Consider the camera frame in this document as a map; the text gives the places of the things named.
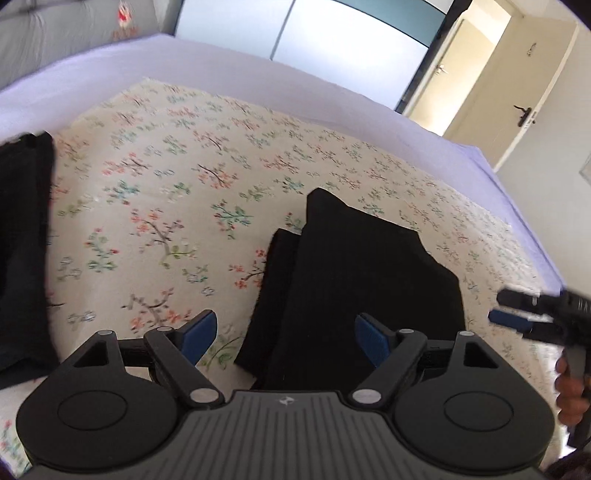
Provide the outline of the right hand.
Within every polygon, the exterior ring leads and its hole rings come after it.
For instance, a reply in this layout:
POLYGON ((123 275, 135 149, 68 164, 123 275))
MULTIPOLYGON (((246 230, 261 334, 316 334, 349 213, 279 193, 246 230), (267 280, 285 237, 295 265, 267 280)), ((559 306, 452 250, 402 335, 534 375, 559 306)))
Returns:
POLYGON ((558 393, 556 406, 559 410, 559 421, 567 426, 574 427, 583 419, 589 410, 590 402, 583 397, 586 386, 583 381, 570 375, 569 365, 564 355, 556 363, 558 374, 555 381, 555 390, 558 393))

